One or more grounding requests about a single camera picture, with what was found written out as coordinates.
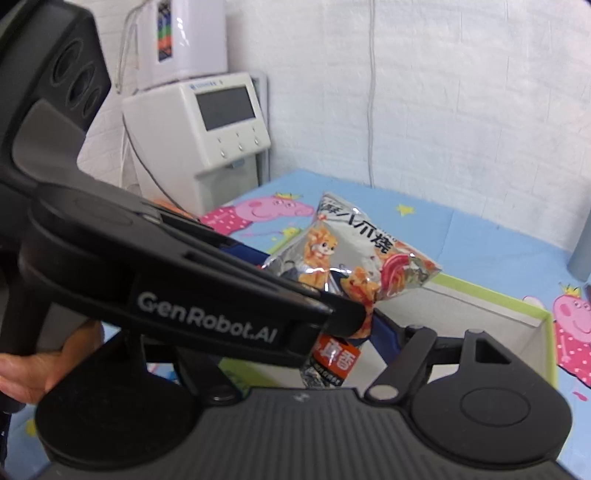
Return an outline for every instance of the pink polka dot dress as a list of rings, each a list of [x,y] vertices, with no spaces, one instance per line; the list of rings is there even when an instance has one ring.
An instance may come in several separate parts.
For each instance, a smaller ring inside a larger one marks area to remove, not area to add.
[[[591,346],[579,342],[554,322],[558,366],[591,387]]]
[[[252,222],[240,218],[233,206],[217,208],[206,213],[199,220],[222,235],[230,235],[238,230],[244,230],[252,224]]]

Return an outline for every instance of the ribbed black surface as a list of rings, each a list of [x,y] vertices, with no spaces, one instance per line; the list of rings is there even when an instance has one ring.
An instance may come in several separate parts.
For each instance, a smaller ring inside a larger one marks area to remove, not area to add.
[[[51,466],[43,480],[565,480],[546,463],[478,471],[428,450],[400,413],[361,403],[351,390],[253,390],[210,409],[179,448],[140,468],[92,473]]]

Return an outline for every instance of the black handheld device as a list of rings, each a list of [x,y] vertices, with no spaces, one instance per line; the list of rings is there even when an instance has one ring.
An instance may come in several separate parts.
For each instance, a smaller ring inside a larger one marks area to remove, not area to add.
[[[351,335],[365,309],[272,277],[225,253],[231,239],[80,172],[110,86],[87,10],[22,0],[2,19],[0,351],[33,353],[54,305],[123,328],[38,406],[52,460],[39,478],[571,478],[556,463],[566,401],[484,332],[401,330],[400,355],[364,395],[238,390],[211,355],[299,367],[321,332]],[[146,361],[173,363],[181,385]],[[459,370],[427,383],[437,364]],[[0,398],[5,423],[18,407]]]

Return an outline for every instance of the white machine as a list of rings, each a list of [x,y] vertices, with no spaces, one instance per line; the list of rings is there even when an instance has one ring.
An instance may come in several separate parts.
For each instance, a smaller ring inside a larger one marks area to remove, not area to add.
[[[271,140],[249,74],[160,86],[123,113],[146,198],[200,216],[258,186],[254,154]]]
[[[228,71],[225,0],[150,0],[136,24],[139,90]]]

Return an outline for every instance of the peppa pig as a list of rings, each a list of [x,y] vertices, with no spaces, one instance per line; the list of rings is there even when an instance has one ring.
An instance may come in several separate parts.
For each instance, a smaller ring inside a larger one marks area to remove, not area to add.
[[[591,387],[591,304],[580,298],[580,289],[565,287],[554,301],[558,365]]]
[[[279,217],[311,216],[314,209],[298,202],[297,197],[286,193],[276,193],[270,197],[244,200],[236,205],[220,207],[203,215],[203,224],[216,232],[230,235],[258,222],[268,222]]]

